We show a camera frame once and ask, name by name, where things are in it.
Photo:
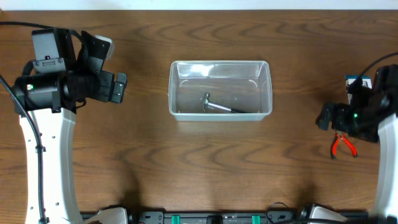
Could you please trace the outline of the clear plastic container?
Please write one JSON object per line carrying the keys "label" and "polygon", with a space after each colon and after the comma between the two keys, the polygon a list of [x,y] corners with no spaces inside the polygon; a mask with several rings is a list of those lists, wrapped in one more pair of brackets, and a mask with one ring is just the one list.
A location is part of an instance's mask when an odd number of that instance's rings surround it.
{"label": "clear plastic container", "polygon": [[[202,99],[248,113],[203,111]],[[180,60],[170,66],[169,111],[178,121],[261,121],[272,113],[270,66],[263,60]]]}

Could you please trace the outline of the small claw hammer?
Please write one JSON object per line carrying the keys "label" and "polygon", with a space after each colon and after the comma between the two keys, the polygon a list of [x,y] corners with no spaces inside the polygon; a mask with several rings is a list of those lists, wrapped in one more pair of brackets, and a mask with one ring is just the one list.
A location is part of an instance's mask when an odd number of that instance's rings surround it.
{"label": "small claw hammer", "polygon": [[248,111],[239,110],[236,108],[230,108],[230,107],[210,101],[210,93],[208,93],[208,92],[206,92],[204,94],[201,105],[202,105],[203,111],[211,109],[211,110],[224,111],[226,113],[248,113]]}

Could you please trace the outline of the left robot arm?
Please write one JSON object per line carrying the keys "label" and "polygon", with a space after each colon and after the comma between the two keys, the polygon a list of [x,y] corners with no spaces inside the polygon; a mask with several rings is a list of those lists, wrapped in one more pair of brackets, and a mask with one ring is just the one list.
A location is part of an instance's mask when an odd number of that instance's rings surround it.
{"label": "left robot arm", "polygon": [[124,73],[103,70],[114,42],[70,29],[32,32],[35,59],[11,90],[27,153],[27,223],[82,223],[73,172],[76,112],[87,99],[121,103]]}

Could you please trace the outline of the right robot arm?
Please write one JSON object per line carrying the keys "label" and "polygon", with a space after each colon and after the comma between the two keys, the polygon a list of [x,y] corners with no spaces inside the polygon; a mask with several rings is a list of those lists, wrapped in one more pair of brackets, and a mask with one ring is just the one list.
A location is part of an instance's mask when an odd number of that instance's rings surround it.
{"label": "right robot arm", "polygon": [[358,77],[348,87],[351,101],[325,103],[316,125],[380,145],[376,198],[367,218],[347,223],[397,223],[397,65],[378,68],[371,88]]}

